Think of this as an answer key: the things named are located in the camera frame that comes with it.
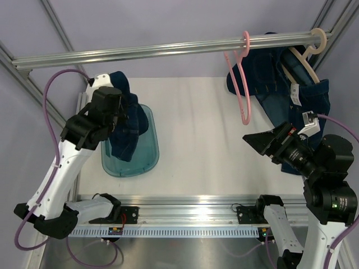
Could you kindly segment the dark denim skirt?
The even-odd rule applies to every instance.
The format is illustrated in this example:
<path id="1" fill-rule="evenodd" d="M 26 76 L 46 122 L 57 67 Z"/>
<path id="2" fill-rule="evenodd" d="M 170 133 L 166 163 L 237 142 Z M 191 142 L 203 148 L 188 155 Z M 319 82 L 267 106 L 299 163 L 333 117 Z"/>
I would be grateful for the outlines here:
<path id="1" fill-rule="evenodd" d="M 121 90 L 122 95 L 124 95 L 121 105 L 127 109 L 125 119 L 118 122 L 109 137 L 112 147 L 111 154 L 122 161 L 130 162 L 139 137 L 149 128 L 149 121 L 139 104 L 137 95 L 130 91 L 130 84 L 125 74 L 117 71 L 109 76 L 113 87 Z"/>

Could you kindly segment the beige wooden hanger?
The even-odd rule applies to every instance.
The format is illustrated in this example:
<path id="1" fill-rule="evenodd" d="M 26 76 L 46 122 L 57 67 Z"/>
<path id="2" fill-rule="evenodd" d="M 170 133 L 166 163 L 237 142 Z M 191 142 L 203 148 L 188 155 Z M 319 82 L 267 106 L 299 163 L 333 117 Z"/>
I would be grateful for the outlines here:
<path id="1" fill-rule="evenodd" d="M 311 86 L 320 82 L 317 74 L 308 62 L 308 57 L 324 51 L 327 37 L 321 28 L 312 29 L 311 34 L 320 38 L 318 47 L 309 45 L 303 53 L 299 52 L 295 47 L 289 47 L 280 56 L 284 74 L 292 84 Z"/>

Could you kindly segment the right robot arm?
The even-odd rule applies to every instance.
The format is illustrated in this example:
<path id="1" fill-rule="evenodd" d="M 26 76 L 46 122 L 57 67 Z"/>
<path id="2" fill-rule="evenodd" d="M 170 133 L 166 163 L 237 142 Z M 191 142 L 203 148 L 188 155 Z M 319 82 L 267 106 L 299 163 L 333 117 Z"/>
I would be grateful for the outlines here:
<path id="1" fill-rule="evenodd" d="M 346 182 L 354 162 L 353 146 L 336 134 L 324 136 L 316 150 L 301 140 L 293 125 L 284 122 L 243 140 L 275 164 L 288 164 L 303 177 L 308 209 L 305 245 L 298 243 L 279 196 L 262 194 L 250 215 L 267 222 L 277 244 L 277 268 L 335 268 L 343 238 L 357 224 L 358 199 Z"/>

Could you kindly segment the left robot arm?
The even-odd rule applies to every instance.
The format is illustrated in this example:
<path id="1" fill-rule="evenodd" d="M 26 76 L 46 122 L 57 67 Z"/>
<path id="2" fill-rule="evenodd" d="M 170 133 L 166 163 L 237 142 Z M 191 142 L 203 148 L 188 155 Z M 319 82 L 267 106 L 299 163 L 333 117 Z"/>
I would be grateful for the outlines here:
<path id="1" fill-rule="evenodd" d="M 99 219 L 114 223 L 120 219 L 121 202 L 110 194 L 80 202 L 68 202 L 67 196 L 87 159 L 125 115 L 123 98 L 121 90 L 102 86 L 93 92 L 91 102 L 66 122 L 52 168 L 33 197 L 14 209 L 41 234 L 64 239 L 77 224 Z"/>

